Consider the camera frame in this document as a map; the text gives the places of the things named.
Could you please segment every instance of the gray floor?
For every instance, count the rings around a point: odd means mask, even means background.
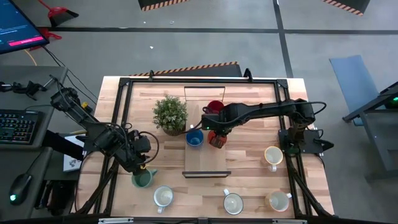
[[[38,26],[48,26],[46,10],[36,1],[16,1]],[[191,27],[275,29],[272,0],[191,0],[141,12],[136,0],[47,0],[81,16],[65,26]],[[396,0],[373,0],[358,17],[321,0],[279,0],[285,29],[398,29]],[[94,93],[105,75],[128,75],[236,60],[257,77],[286,77],[277,34],[77,33],[59,32],[48,48]],[[397,81],[398,35],[287,35],[293,74],[304,78],[311,100],[328,103],[317,116],[324,138],[335,143],[325,153],[326,175],[335,213],[343,218],[398,222],[397,182],[369,185],[364,175],[380,170],[377,153],[363,128],[346,124],[345,100],[329,58],[362,55],[378,90]],[[32,55],[39,65],[54,65],[43,51]],[[23,51],[0,55],[0,65],[31,65]],[[50,129],[79,129],[55,113]]]

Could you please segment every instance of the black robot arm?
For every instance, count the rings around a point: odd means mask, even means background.
[[[136,174],[144,170],[147,157],[142,153],[150,151],[146,136],[139,135],[138,131],[126,134],[126,130],[117,124],[99,122],[80,106],[77,92],[72,88],[59,88],[51,97],[51,105],[65,112],[87,131],[85,148],[88,151],[100,151],[105,156],[113,156],[128,172]]]
[[[311,103],[302,99],[251,106],[244,103],[231,103],[218,114],[203,114],[201,121],[202,129],[213,130],[216,135],[226,136],[232,128],[247,123],[251,119],[274,116],[292,118],[294,127],[291,129],[291,134],[293,138],[296,138],[300,131],[315,121]]]

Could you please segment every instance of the yellow black striped tape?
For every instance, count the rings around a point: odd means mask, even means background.
[[[354,9],[352,7],[346,6],[346,5],[344,5],[344,4],[340,3],[340,2],[337,2],[337,1],[334,1],[334,0],[322,0],[322,1],[324,1],[324,2],[326,2],[328,4],[331,4],[332,6],[336,6],[336,7],[340,8],[340,9],[344,9],[344,10],[346,10],[348,12],[351,12],[353,14],[356,14],[358,16],[363,16],[363,13],[361,11],[356,10],[356,9]]]
[[[197,65],[197,66],[192,66],[192,67],[185,67],[185,68],[177,68],[177,69],[157,71],[157,72],[155,72],[155,75],[165,75],[165,74],[173,73],[173,72],[184,72],[184,71],[191,71],[191,70],[196,70],[196,69],[213,68],[213,67],[220,67],[220,66],[225,66],[225,65],[237,65],[237,64],[238,64],[238,62],[225,62],[225,63],[214,63],[214,64],[211,64],[211,65]],[[130,75],[130,76],[149,76],[149,72],[140,73],[140,74],[133,74],[133,75]]]
[[[141,10],[149,11],[149,10],[153,10],[153,9],[158,9],[160,7],[171,6],[173,4],[178,4],[178,3],[186,2],[186,1],[189,1],[189,0],[169,0],[166,2],[156,3],[156,4],[153,4],[150,6],[143,7]]]

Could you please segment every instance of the potted plant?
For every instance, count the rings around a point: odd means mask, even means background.
[[[187,121],[187,103],[182,103],[178,97],[166,95],[156,101],[154,108],[154,124],[162,128],[170,136],[178,136],[185,131]]]

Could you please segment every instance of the monitor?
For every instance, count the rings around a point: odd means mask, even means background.
[[[48,43],[11,0],[0,0],[0,54]]]

